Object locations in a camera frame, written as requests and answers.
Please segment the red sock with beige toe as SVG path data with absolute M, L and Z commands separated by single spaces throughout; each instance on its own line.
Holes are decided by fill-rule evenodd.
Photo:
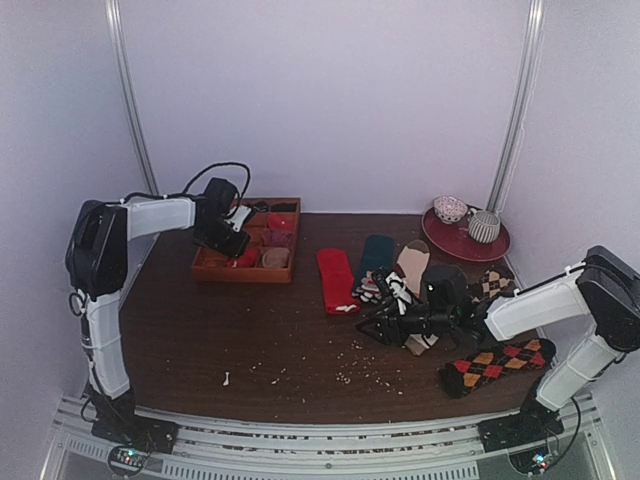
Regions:
M 254 268 L 259 259 L 260 250 L 258 248 L 248 248 L 241 256 L 229 259 L 226 262 L 226 267 L 232 269 Z

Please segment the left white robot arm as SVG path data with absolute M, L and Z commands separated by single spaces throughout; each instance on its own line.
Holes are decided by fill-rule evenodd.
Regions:
M 72 312 L 81 322 L 92 401 L 106 429 L 123 444 L 137 442 L 144 424 L 135 402 L 121 345 L 119 303 L 128 276 L 131 241 L 189 230 L 196 245 L 228 258 L 242 256 L 255 215 L 229 181 L 212 178 L 201 194 L 134 192 L 115 202 L 89 200 L 77 217 L 65 255 Z

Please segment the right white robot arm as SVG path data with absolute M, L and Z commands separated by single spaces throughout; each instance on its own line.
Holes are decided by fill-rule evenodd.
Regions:
M 639 274 L 607 248 L 597 245 L 561 273 L 524 290 L 487 272 L 472 288 L 457 266 L 436 264 L 414 294 L 401 268 L 378 269 L 373 280 L 381 298 L 356 326 L 385 346 L 402 346 L 413 335 L 428 342 L 448 336 L 470 356 L 438 371 L 443 391 L 460 399 L 508 373 L 541 370 L 522 411 L 513 419 L 519 440 L 535 440 L 585 385 L 639 348 Z M 545 338 L 515 342 L 529 330 L 574 318 L 592 325 L 559 364 L 555 344 Z

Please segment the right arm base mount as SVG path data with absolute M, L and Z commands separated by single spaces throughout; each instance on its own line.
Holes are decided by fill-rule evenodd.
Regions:
M 546 409 L 521 410 L 478 424 L 486 453 L 505 451 L 512 467 L 525 475 L 544 473 L 554 459 L 551 440 L 559 444 L 564 426 L 558 414 Z

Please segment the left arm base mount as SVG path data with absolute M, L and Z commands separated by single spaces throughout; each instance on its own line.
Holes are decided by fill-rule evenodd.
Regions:
M 179 426 L 170 421 L 136 416 L 133 427 L 114 426 L 96 420 L 91 428 L 94 437 L 113 443 L 106 463 L 116 475 L 132 477 L 140 474 L 155 453 L 171 454 Z

